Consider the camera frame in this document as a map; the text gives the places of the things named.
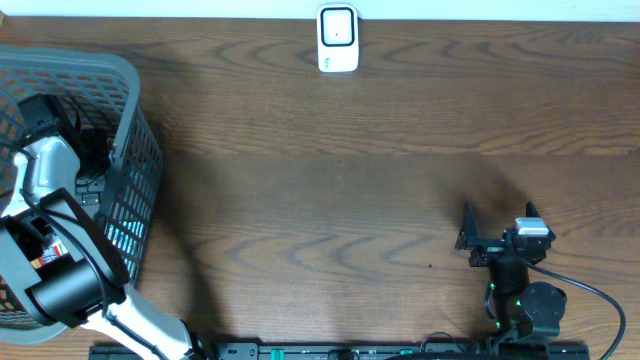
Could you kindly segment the cream snack bag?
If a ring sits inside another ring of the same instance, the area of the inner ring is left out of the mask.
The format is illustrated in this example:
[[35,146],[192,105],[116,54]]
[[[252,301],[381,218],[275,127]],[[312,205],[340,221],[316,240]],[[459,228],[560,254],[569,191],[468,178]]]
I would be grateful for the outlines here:
[[47,241],[48,243],[43,248],[43,254],[31,261],[34,269],[40,269],[68,253],[68,250],[57,235],[50,235],[47,237]]

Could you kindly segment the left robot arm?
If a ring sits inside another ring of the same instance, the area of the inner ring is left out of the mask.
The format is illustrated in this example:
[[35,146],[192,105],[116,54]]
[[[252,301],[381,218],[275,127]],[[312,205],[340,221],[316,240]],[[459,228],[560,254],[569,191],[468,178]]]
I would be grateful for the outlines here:
[[75,199],[79,183],[110,168],[107,133],[83,128],[55,95],[18,108],[27,131],[8,146],[17,176],[1,215],[1,272],[23,309],[42,326],[94,330],[143,359],[215,358],[132,286],[123,257]]

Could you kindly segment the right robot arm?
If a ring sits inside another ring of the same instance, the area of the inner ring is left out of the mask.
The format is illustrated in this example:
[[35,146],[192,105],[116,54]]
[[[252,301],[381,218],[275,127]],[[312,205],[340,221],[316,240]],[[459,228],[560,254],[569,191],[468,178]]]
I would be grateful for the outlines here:
[[531,202],[526,204],[526,215],[516,218],[499,238],[482,237],[472,206],[464,206],[455,248],[469,252],[471,267],[489,269],[484,307],[496,321],[497,344],[545,341],[559,335],[566,293],[529,277],[529,270],[546,258],[555,239]]

